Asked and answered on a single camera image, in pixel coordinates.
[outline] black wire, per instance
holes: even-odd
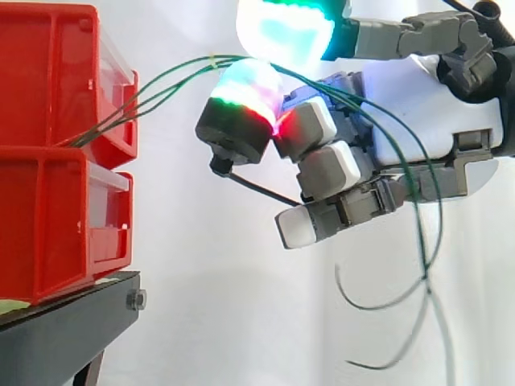
[[[404,344],[401,347],[401,350],[397,353],[397,355],[395,355],[395,357],[392,360],[381,366],[372,366],[369,364],[358,363],[351,360],[348,360],[347,363],[351,364],[352,366],[356,366],[357,368],[364,368],[366,370],[373,370],[377,372],[389,370],[390,368],[394,368],[395,366],[397,366],[400,362],[404,360],[404,358],[412,348],[413,343],[420,335],[420,331],[422,330],[422,326],[424,325],[424,320],[426,319],[427,308],[429,306],[429,298],[430,292],[428,291],[424,294],[422,305],[420,307],[420,311],[418,312],[417,319],[415,320],[415,324],[413,325],[413,329],[411,330],[410,336],[404,342]]]
[[[476,19],[480,19],[481,21],[486,21],[488,18],[478,12],[477,10],[472,10],[468,8],[467,6],[464,6],[461,2],[458,2],[456,0],[443,0],[446,4],[453,7],[455,10],[458,10],[460,12],[468,12],[469,14],[473,14]]]
[[[257,193],[270,197],[271,199],[275,199],[280,203],[285,203],[286,205],[289,205],[291,207],[298,207],[299,205],[301,205],[293,199],[288,199],[287,197],[280,195],[279,193],[266,189],[265,187],[261,187],[255,183],[251,183],[249,180],[244,179],[239,175],[235,175],[234,173],[229,174],[229,179],[231,179],[235,183],[239,183],[240,185],[246,187],[247,189],[250,189],[251,191],[255,191]]]

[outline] wire bundle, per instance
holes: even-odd
[[[107,131],[122,125],[128,121],[132,121],[134,119],[137,119],[139,117],[143,117],[149,113],[152,113],[155,111],[159,106],[163,105],[166,101],[170,100],[184,85],[189,83],[191,80],[195,79],[196,77],[203,75],[210,71],[216,71],[218,69],[223,69],[229,67],[231,64],[237,62],[238,60],[245,59],[244,56],[239,55],[214,55],[214,56],[205,56],[201,58],[197,58],[194,60],[189,60],[186,63],[180,64],[178,66],[175,66],[173,68],[170,68],[169,70],[166,70],[162,74],[156,76],[153,80],[151,80],[148,84],[146,84],[141,90],[129,101],[127,101],[119,110],[111,114],[109,117],[107,117],[105,120],[100,122],[98,125],[95,125],[92,127],[88,132],[77,138],[71,146],[75,147],[82,147],[88,145],[90,142],[94,141],[98,137],[100,137],[103,133],[106,133]],[[137,104],[134,107],[130,107],[136,99],[141,96],[145,91],[147,91],[151,86],[154,84],[157,84],[159,81],[161,81],[165,76],[170,75],[173,72],[176,72],[182,68],[185,68],[189,65],[198,64],[200,62],[210,61],[210,64],[202,67],[201,69],[197,70],[196,72],[192,73],[190,76],[187,76],[183,78],[181,81],[173,84],[170,87],[165,88],[163,91],[156,93],[155,95],[151,96],[150,98],[144,100],[143,102]],[[401,162],[402,169],[406,175],[406,181],[408,182],[408,188],[410,192],[411,199],[414,203],[414,211],[416,216],[416,227],[417,227],[417,233],[418,233],[418,245],[419,245],[419,252],[420,252],[420,264],[422,267],[422,275],[421,277],[409,288],[407,289],[400,297],[392,300],[391,302],[388,302],[386,304],[378,305],[378,306],[362,306],[354,302],[345,292],[341,278],[340,278],[340,267],[337,265],[335,268],[335,276],[336,276],[336,284],[338,285],[338,289],[340,290],[340,293],[342,294],[343,298],[353,307],[357,308],[358,310],[362,311],[378,311],[378,310],[386,310],[392,307],[395,307],[396,305],[402,303],[404,300],[409,298],[412,294],[415,293],[415,291],[420,288],[422,285],[425,286],[425,295],[422,300],[422,305],[420,312],[418,314],[417,320],[414,324],[413,330],[411,331],[410,337],[406,340],[406,342],[402,345],[401,350],[399,353],[395,356],[394,359],[390,360],[388,363],[381,365],[381,366],[372,366],[368,364],[363,363],[357,363],[353,361],[348,361],[349,364],[360,367],[360,368],[366,368],[369,370],[386,370],[389,368],[392,368],[396,364],[398,364],[400,361],[402,361],[409,349],[414,344],[415,339],[417,338],[420,330],[422,329],[423,321],[426,317],[426,312],[429,307],[430,301],[432,302],[434,308],[435,308],[435,314],[439,323],[440,330],[443,334],[443,340],[445,342],[445,348],[446,348],[446,357],[447,357],[447,385],[448,386],[454,386],[455,384],[455,369],[454,369],[454,352],[453,352],[453,346],[451,342],[451,336],[449,334],[449,329],[447,325],[447,320],[445,319],[445,316],[443,314],[441,301],[439,300],[438,295],[434,292],[432,285],[431,285],[431,276],[430,276],[430,270],[431,267],[434,265],[435,260],[439,254],[439,250],[442,244],[443,239],[443,203],[442,203],[442,196],[441,191],[438,185],[438,180],[436,178],[435,169],[431,163],[431,160],[426,152],[426,149],[424,148],[424,145],[420,141],[420,139],[417,137],[415,132],[410,129],[402,120],[400,120],[398,117],[393,115],[391,112],[387,111],[386,109],[382,108],[379,105],[374,104],[372,101],[368,101],[367,99],[355,96],[353,94],[350,94],[344,90],[333,88],[331,86],[328,86],[326,84],[321,84],[319,82],[315,82],[313,80],[309,80],[308,78],[301,76],[297,74],[296,72],[292,72],[291,70],[288,70],[286,68],[282,68],[280,66],[274,65],[275,69],[279,72],[281,72],[284,75],[292,76],[298,80],[301,80],[303,83],[307,84],[308,86],[318,90],[319,92],[323,92],[333,98],[335,101],[341,103],[342,105],[345,105],[347,108],[351,109],[354,113],[359,114],[364,120],[368,121],[369,123],[373,124],[375,127],[377,127],[387,138],[390,145],[395,150],[397,156],[399,157],[399,160]],[[147,105],[150,105],[152,102],[155,102],[150,108],[148,108],[145,111],[139,112],[139,110]],[[407,132],[410,134],[411,137],[414,138],[414,140],[417,142],[418,146],[420,147],[421,151],[424,154],[424,157],[426,159],[426,164],[428,165],[428,168],[431,173],[431,178],[433,180],[433,183],[435,184],[435,190],[438,197],[438,205],[439,205],[439,234],[437,243],[435,246],[435,250],[433,254],[431,255],[431,258],[428,258],[427,256],[427,250],[426,250],[426,239],[423,232],[423,226],[422,226],[422,217],[420,213],[420,207],[419,207],[419,192],[418,188],[416,187],[415,181],[414,181],[414,175],[412,173],[412,170],[410,168],[410,165],[406,161],[406,157],[402,153],[402,150],[400,146],[397,144],[395,139],[391,136],[391,134],[388,133],[386,129],[384,129],[371,115],[366,113],[362,108],[361,104],[368,104],[373,106],[375,109],[378,109],[382,111],[383,113],[386,113],[389,115],[392,119],[394,119],[399,125],[401,125],[404,129],[407,130]],[[281,201],[282,203],[295,206],[298,203],[291,199],[287,199],[285,197],[282,197],[281,195],[274,193],[268,189],[265,189],[263,187],[259,187],[258,185],[251,183],[242,177],[239,177],[235,174],[231,174],[230,179],[232,179],[234,182],[240,183],[241,185],[248,187],[249,189],[252,189],[254,191],[257,191],[263,195],[267,195],[271,198],[274,198],[276,200]]]

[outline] black metal stand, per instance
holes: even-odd
[[[138,320],[138,272],[49,304],[0,316],[0,385],[97,384],[101,357]]]

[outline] stacked red bins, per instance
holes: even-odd
[[[0,2],[0,300],[37,304],[131,261],[136,122],[70,143],[124,105],[137,77],[91,6]]]

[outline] cable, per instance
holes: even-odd
[[[235,55],[218,55],[217,57],[227,59],[227,62],[228,62],[227,64],[229,64],[230,62],[236,61],[236,60],[244,59],[244,57],[238,57],[238,56],[235,56]],[[160,76],[157,76],[156,78],[154,78],[137,95],[141,94],[141,92],[143,92],[145,89],[150,87],[151,84],[157,82],[163,76],[165,76],[168,73],[173,72],[175,69],[184,67],[187,64],[195,63],[195,62],[200,61],[202,59],[204,59],[204,60],[205,59],[212,59],[212,57],[204,57],[204,58],[199,58],[197,60],[191,60],[189,62],[186,62],[185,64],[181,64],[179,66],[176,66],[175,68],[172,68],[171,70],[168,70],[167,72],[164,72]],[[394,151],[396,152],[396,154],[398,155],[398,157],[399,157],[399,159],[401,161],[401,166],[402,166],[402,169],[404,170],[404,173],[406,175],[406,181],[408,182],[408,188],[409,188],[410,195],[412,197],[413,204],[414,204],[414,210],[415,210],[415,215],[416,215],[416,219],[417,219],[418,243],[419,243],[420,252],[421,252],[421,261],[422,261],[422,268],[424,270],[424,276],[422,277],[421,280],[419,279],[419,281],[416,283],[416,285],[412,286],[409,289],[409,291],[407,291],[407,295],[405,294],[402,297],[401,300],[397,299],[396,301],[391,302],[388,305],[382,305],[381,307],[383,307],[383,308],[391,307],[391,306],[395,305],[394,304],[395,302],[396,302],[396,304],[399,304],[399,302],[405,300],[412,293],[414,293],[414,291],[420,286],[420,284],[423,281],[426,281],[427,294],[424,297],[424,303],[422,304],[421,312],[419,313],[419,316],[417,318],[417,322],[414,325],[414,329],[412,330],[412,334],[406,340],[405,344],[402,346],[402,349],[399,352],[399,354],[392,361],[390,361],[385,366],[377,366],[377,367],[365,365],[365,364],[362,364],[362,363],[357,363],[357,362],[349,361],[349,363],[352,364],[352,365],[355,365],[355,366],[358,366],[358,367],[362,367],[362,368],[368,368],[368,369],[372,369],[372,370],[382,370],[382,369],[386,369],[386,368],[391,368],[392,366],[395,366],[397,363],[399,363],[404,358],[404,356],[406,356],[406,353],[408,352],[408,350],[413,345],[413,342],[415,341],[415,339],[416,339],[416,337],[417,337],[417,335],[418,335],[418,333],[419,333],[419,331],[421,329],[422,322],[423,322],[423,319],[424,319],[425,314],[426,314],[427,303],[428,303],[427,299],[431,298],[431,291],[432,291],[431,284],[430,284],[430,282],[428,280],[429,268],[432,265],[432,263],[434,262],[434,259],[436,258],[436,256],[438,255],[440,241],[437,244],[437,248],[435,249],[435,253],[433,254],[433,257],[431,258],[431,260],[430,261],[427,260],[427,257],[426,257],[426,241],[425,241],[425,236],[424,236],[424,233],[423,233],[423,226],[422,226],[422,220],[421,220],[422,217],[421,217],[421,214],[420,214],[420,211],[419,211],[419,207],[418,207],[418,200],[419,200],[418,188],[416,187],[416,185],[414,183],[414,176],[412,174],[412,171],[410,169],[409,164],[406,161],[406,158],[405,158],[404,154],[402,153],[402,150],[401,150],[400,146],[396,143],[395,139],[388,133],[388,131],[385,130],[381,125],[379,125],[379,123],[376,122],[375,119],[372,116],[370,116],[368,113],[366,113],[357,103],[355,103],[352,98],[349,98],[347,95],[344,95],[344,92],[342,92],[343,90],[332,89],[329,86],[326,86],[326,85],[323,85],[323,84],[319,84],[317,82],[309,80],[309,79],[307,79],[307,78],[305,78],[303,76],[300,76],[299,74],[296,74],[294,72],[286,70],[285,68],[280,68],[279,66],[275,66],[275,67],[276,67],[276,69],[278,69],[278,71],[280,71],[280,72],[282,72],[282,73],[284,73],[286,75],[293,76],[294,78],[297,78],[297,79],[301,80],[302,82],[304,82],[305,84],[311,86],[312,88],[315,88],[315,89],[317,89],[317,90],[319,90],[321,92],[326,93],[330,97],[333,97],[335,100],[337,100],[340,103],[342,103],[342,104],[346,105],[347,107],[349,107],[355,113],[359,113],[364,119],[369,121],[371,124],[375,125],[385,135],[385,137],[387,138],[387,140],[389,141],[390,145],[393,147]],[[193,74],[192,76],[189,76],[189,77],[185,78],[184,80],[181,80],[178,84],[175,84],[175,85],[171,86],[170,88],[167,88],[167,89],[163,90],[162,92],[154,95],[153,97],[149,98],[149,100],[146,100],[146,101],[142,102],[141,104],[139,104],[135,108],[132,108],[128,112],[124,112],[124,110],[127,107],[129,107],[130,103],[132,103],[136,99],[136,96],[137,96],[136,95],[133,98],[132,101],[128,101],[116,113],[114,113],[110,117],[106,118],[106,120],[104,120],[103,122],[99,123],[99,125],[97,125],[96,127],[93,127],[89,131],[89,135],[91,137],[89,137],[88,135],[84,135],[82,137],[82,141],[79,141],[79,144],[81,144],[83,146],[85,143],[88,143],[88,142],[85,141],[86,138],[87,138],[88,141],[91,141],[94,138],[97,138],[102,133],[105,133],[106,131],[112,129],[113,127],[116,127],[117,125],[125,123],[126,121],[132,121],[133,119],[136,119],[136,117],[141,117],[141,116],[143,116],[145,114],[148,114],[148,113],[150,113],[152,111],[155,111],[160,105],[162,105],[163,103],[168,101],[173,95],[175,95],[176,92],[178,92],[186,83],[188,83],[194,77],[196,77],[196,76],[198,76],[198,75],[200,75],[202,73],[205,73],[205,72],[208,72],[208,71],[212,71],[212,70],[217,69],[217,68],[218,68],[218,66],[215,66],[215,65],[203,68],[203,69],[199,70],[196,74]],[[152,108],[148,109],[145,112],[136,114],[133,117],[129,117],[128,116],[128,113],[135,112],[138,108],[142,107],[143,105],[146,105],[146,104],[150,103],[151,101],[154,101],[154,100],[158,99],[162,95],[164,95],[162,100],[160,100],[158,103],[156,103],[156,105],[153,106]],[[110,125],[108,125],[104,129],[98,130],[104,124],[109,122],[111,119],[114,119],[120,112],[124,112],[122,118],[120,118],[120,119],[116,120],[115,122],[111,123]],[[390,113],[389,115],[393,119],[398,120],[398,118],[396,118],[393,114]],[[403,126],[406,129],[408,129],[408,131],[410,131],[410,129],[406,125],[403,125]],[[411,133],[414,136],[415,140],[417,140],[418,138],[416,137],[416,134],[414,134],[413,132],[411,132]],[[427,153],[426,153],[425,149],[423,148],[422,143],[419,140],[418,140],[418,144],[421,146],[422,152],[424,152],[424,155],[426,157],[426,161],[427,161],[428,165],[431,168],[431,160],[427,156]],[[260,187],[260,186],[258,186],[255,183],[251,183],[250,181],[247,181],[247,180],[243,179],[242,177],[240,177],[238,175],[231,174],[229,177],[234,182],[239,183],[239,184],[241,184],[244,187],[247,187],[247,188],[249,188],[249,189],[251,189],[253,191],[256,191],[258,193],[266,195],[266,196],[268,196],[270,198],[276,199],[277,201],[279,201],[281,203],[285,203],[285,204],[290,205],[292,207],[300,205],[299,203],[296,203],[295,201],[293,201],[291,199],[283,197],[283,196],[281,196],[281,195],[279,195],[279,194],[277,194],[275,192],[272,192],[272,191],[270,191],[268,189],[265,189],[264,187]],[[436,186],[436,189],[438,190],[439,189],[438,188],[438,181],[436,180],[435,175],[433,175],[433,177],[435,178],[435,186]],[[339,283],[339,287],[341,288],[341,293],[346,295],[344,293],[344,291],[343,291],[343,286],[341,285],[341,281],[339,281],[339,279],[340,279],[340,277],[338,275],[337,282]],[[348,298],[348,296],[344,296],[344,297],[346,298],[346,300],[350,301],[349,302],[350,304],[353,304],[354,306],[359,306],[355,302],[352,302],[351,299]],[[447,328],[447,322],[445,321],[445,318],[441,318],[440,317],[439,320],[440,320],[440,326],[441,326],[441,329],[442,329],[442,332],[443,332],[443,335],[444,335],[444,339],[450,339],[450,334],[448,333],[449,331],[448,331],[448,328]],[[449,375],[449,374],[453,373],[453,371],[454,371],[453,370],[453,363],[454,363],[453,362],[453,351],[446,349],[446,357],[447,358],[450,358],[450,357],[452,358],[451,359],[452,366],[448,366],[448,369],[447,369],[447,374]]]
[[[251,191],[255,191],[257,193],[270,197],[271,199],[275,199],[280,203],[285,203],[286,205],[289,205],[291,207],[298,207],[299,205],[301,205],[300,203],[295,202],[293,199],[288,199],[287,197],[280,195],[279,193],[275,193],[274,191],[266,189],[265,187],[261,187],[255,183],[251,183],[249,180],[246,180],[240,177],[239,175],[235,175],[234,173],[229,174],[229,179],[231,179],[235,183],[239,183],[240,185],[246,187],[247,189],[250,189]]]
[[[376,372],[389,370],[390,368],[394,368],[397,366],[402,360],[406,357],[408,352],[410,351],[411,347],[413,346],[414,342],[416,341],[418,335],[420,334],[420,331],[422,330],[422,326],[424,325],[424,320],[426,319],[427,314],[427,308],[429,306],[429,297],[430,295],[428,293],[424,294],[424,298],[422,300],[422,305],[420,307],[420,311],[418,312],[417,319],[415,320],[415,323],[413,325],[413,329],[411,330],[410,336],[408,339],[404,342],[404,344],[401,347],[401,350],[395,355],[395,357],[390,360],[388,363],[383,364],[381,366],[372,366],[369,364],[363,364],[359,362],[354,362],[351,360],[348,360],[347,363],[351,364],[352,366],[356,366],[357,368],[364,368],[366,370],[373,370]]]
[[[175,72],[175,71],[178,71],[180,70],[181,68],[185,68],[187,67],[188,65],[191,65],[191,64],[196,64],[196,63],[199,63],[201,61],[205,61],[205,60],[217,60],[217,59],[225,59],[225,60],[234,60],[234,61],[238,61],[238,60],[242,60],[242,59],[245,59],[246,56],[240,56],[240,55],[213,55],[213,56],[202,56],[200,58],[196,58],[196,59],[193,59],[193,60],[189,60],[187,62],[184,62],[182,64],[179,64],[177,66],[174,66],[168,70],[166,70],[165,72],[162,72],[161,74],[157,75],[154,79],[152,79],[150,82],[148,82],[145,86],[143,86],[138,92],[136,92],[125,104],[123,104],[119,109],[117,109],[116,111],[114,111],[112,114],[110,114],[107,118],[105,118],[104,120],[98,122],[98,124],[96,124],[94,127],[92,127],[87,133],[83,134],[82,136],[80,136],[79,138],[77,138],[74,142],[72,142],[72,144],[70,146],[76,146],[76,142],[79,141],[80,139],[82,139],[83,136],[87,135],[88,133],[96,133],[96,131],[101,128],[103,125],[106,125],[108,122],[110,122],[111,120],[113,120],[117,115],[119,115],[120,113],[123,113],[125,111],[125,109],[127,109],[128,107],[130,107],[131,104],[134,103],[134,101],[136,101],[138,99],[138,97],[140,95],[142,95],[148,88],[150,88],[152,85],[156,84],[157,82],[159,82],[162,78],[164,78],[165,76],[168,76],[170,75],[171,73]]]
[[[436,260],[437,256],[439,255],[439,250],[442,246],[442,241],[443,241],[443,199],[442,199],[442,190],[440,189],[440,185],[439,185],[438,179],[436,177],[435,167],[433,166],[431,157],[427,153],[426,147],[422,144],[422,141],[420,140],[418,135],[403,120],[401,120],[399,117],[397,117],[395,114],[391,113],[389,110],[385,109],[384,107],[382,107],[364,97],[351,94],[350,92],[347,92],[345,90],[333,88],[332,86],[328,86],[328,85],[324,85],[324,87],[331,88],[335,91],[339,91],[351,99],[353,98],[353,99],[358,100],[361,103],[366,103],[367,105],[370,105],[370,106],[374,107],[375,109],[385,113],[386,115],[388,115],[389,117],[394,119],[399,125],[401,125],[410,134],[410,136],[417,142],[417,145],[420,148],[420,150],[422,151],[424,158],[425,158],[425,162],[429,168],[429,171],[431,174],[431,179],[433,180],[433,184],[435,185],[436,199],[438,201],[438,206],[439,206],[439,232],[438,232],[438,236],[437,236],[435,251],[433,252],[433,255],[428,263],[428,268],[430,268],[435,263],[435,260]]]
[[[420,287],[420,285],[425,281],[425,279],[420,278],[415,284],[413,284],[403,295],[395,298],[393,301],[390,301],[385,304],[381,304],[379,306],[362,306],[354,302],[345,292],[344,287],[342,285],[341,276],[340,276],[340,266],[335,265],[335,280],[338,290],[340,291],[341,296],[345,299],[345,301],[353,306],[354,308],[360,311],[383,311],[388,310],[389,308],[393,308],[398,306],[402,302],[404,302],[407,298],[409,298],[414,292]]]
[[[438,294],[432,290],[431,292],[431,301],[433,302],[433,307],[435,309],[435,317],[436,321],[439,324],[440,331],[443,336],[443,345],[445,349],[445,357],[447,362],[447,386],[455,386],[456,385],[456,370],[455,370],[455,351],[454,344],[452,342],[451,332],[449,331],[449,325],[447,323],[447,318],[445,317],[445,313],[443,312],[442,302]]]
[[[486,21],[488,18],[481,14],[480,12],[476,10],[472,10],[468,8],[467,6],[464,6],[461,2],[458,2],[456,0],[443,0],[446,4],[454,8],[455,10],[458,10],[459,12],[468,12],[469,14],[473,14],[477,19],[481,21]]]
[[[290,75],[290,72],[287,71],[287,70],[285,72],[283,72],[283,73],[287,73],[287,75]],[[398,157],[401,160],[401,164],[402,164],[403,170],[406,173],[406,179],[408,180],[408,184],[410,186],[410,191],[415,193],[415,194],[413,194],[413,199],[414,199],[414,206],[415,206],[415,211],[416,211],[416,216],[417,216],[417,225],[418,225],[418,233],[419,233],[419,244],[421,246],[422,268],[423,268],[423,271],[424,271],[424,275],[414,285],[412,285],[409,288],[409,290],[406,291],[406,293],[404,295],[402,295],[400,298],[398,298],[398,299],[394,300],[393,302],[388,303],[386,305],[381,305],[379,307],[369,307],[369,308],[377,308],[376,310],[378,310],[378,309],[380,309],[380,307],[382,307],[382,309],[385,309],[385,308],[391,307],[391,306],[393,306],[395,304],[399,304],[401,301],[406,300],[412,293],[414,293],[415,290],[423,282],[426,282],[426,289],[427,289],[427,293],[426,293],[425,298],[426,299],[430,298],[430,299],[433,300],[433,302],[435,302],[435,300],[432,298],[433,289],[431,288],[431,282],[430,282],[430,279],[429,279],[429,269],[430,269],[431,265],[433,264],[434,259],[438,256],[438,251],[439,251],[439,248],[440,248],[440,245],[441,245],[441,236],[439,236],[439,242],[437,244],[437,248],[435,249],[435,253],[433,254],[433,258],[431,259],[431,261],[427,261],[425,250],[424,250],[424,237],[423,237],[423,234],[422,234],[422,225],[421,225],[421,220],[420,220],[420,213],[417,211],[418,195],[416,194],[416,190],[414,189],[414,185],[411,186],[411,183],[413,182],[413,178],[412,177],[411,177],[411,179],[409,178],[410,168],[407,165],[407,163],[405,163],[404,156],[403,156],[402,152],[400,151],[400,149],[398,148],[398,144],[386,132],[386,130],[384,130],[384,128],[382,128],[369,114],[364,112],[355,103],[351,102],[350,100],[345,100],[345,98],[343,98],[341,96],[338,96],[336,92],[331,92],[331,90],[329,88],[327,88],[327,87],[324,87],[324,85],[316,84],[315,82],[307,80],[306,78],[303,78],[301,76],[295,76],[295,77],[297,77],[298,79],[300,79],[304,83],[310,85],[312,88],[315,88],[315,89],[317,89],[319,91],[325,92],[327,95],[329,95],[330,97],[333,97],[335,100],[339,101],[340,103],[348,106],[353,111],[358,112],[362,117],[364,117],[365,119],[370,121],[373,125],[375,125],[386,136],[386,138],[390,142],[390,145],[392,145],[393,149],[398,154]],[[411,132],[411,134],[414,136],[415,139],[418,139],[416,134],[414,134],[414,132]],[[423,148],[422,143],[421,142],[418,142],[418,143],[419,143],[419,145],[422,148],[422,152],[424,152],[425,156],[426,156],[426,151]],[[431,160],[429,159],[429,157],[426,156],[426,160],[427,160],[428,165],[430,165],[430,168],[431,168]],[[436,179],[436,177],[434,175],[434,172],[433,172],[433,178],[434,178],[436,189],[438,190],[439,189],[439,187],[438,187],[438,180]],[[440,227],[441,227],[440,233],[443,234],[443,216],[441,216],[441,220],[442,221],[441,221],[441,224],[440,224]],[[414,344],[414,341],[417,338],[417,336],[419,334],[419,331],[421,330],[422,321],[423,321],[423,319],[425,317],[425,314],[426,314],[426,303],[424,305],[422,305],[422,307],[421,307],[421,311],[420,311],[420,313],[418,315],[417,322],[414,325],[414,329],[412,330],[412,334],[406,340],[406,342],[403,345],[403,347],[402,347],[401,351],[399,352],[399,354],[396,355],[396,357],[392,361],[390,361],[388,364],[383,365],[383,366],[370,366],[368,364],[358,363],[358,362],[354,362],[354,361],[348,361],[348,363],[353,365],[353,366],[357,366],[359,368],[367,368],[369,370],[385,370],[385,369],[394,367],[395,365],[400,363],[400,361],[403,360],[403,358],[407,355],[407,352],[409,351],[409,349]],[[449,330],[448,330],[447,323],[446,323],[446,320],[444,318],[443,312],[440,313],[439,323],[440,323],[440,326],[441,326],[440,328],[441,328],[442,333],[443,333],[444,346],[446,348],[447,385],[448,386],[453,386],[454,385],[454,377],[455,377],[454,352],[452,350],[451,335],[449,333]]]
[[[82,137],[77,138],[73,143],[73,147],[83,147],[87,145],[88,143],[94,141],[95,139],[99,138],[103,133],[106,133],[110,131],[111,129],[114,129],[115,127],[118,127],[120,125],[123,125],[124,123],[128,121],[133,121],[135,119],[138,119],[140,117],[144,117],[145,115],[152,113],[155,111],[158,107],[163,105],[165,102],[170,100],[184,85],[186,85],[190,80],[193,80],[199,75],[202,75],[204,73],[215,71],[217,69],[227,68],[229,65],[233,63],[232,60],[222,60],[219,62],[216,62],[213,66],[212,64],[209,66],[206,66],[204,68],[201,68],[197,72],[193,73],[190,76],[185,77],[180,82],[165,88],[163,91],[158,92],[157,94],[153,95],[152,97],[148,98],[147,100],[141,102],[140,104],[134,106],[133,108],[127,110],[124,112],[123,116],[111,123],[110,125],[106,126],[103,129],[100,129],[101,126],[96,125],[91,130],[89,130],[87,133],[85,133]],[[138,111],[141,107],[148,105],[152,101],[155,101],[159,97],[164,96],[161,101],[156,103],[153,107],[149,108],[148,110],[138,113],[136,115],[130,116],[131,113],[134,113]]]

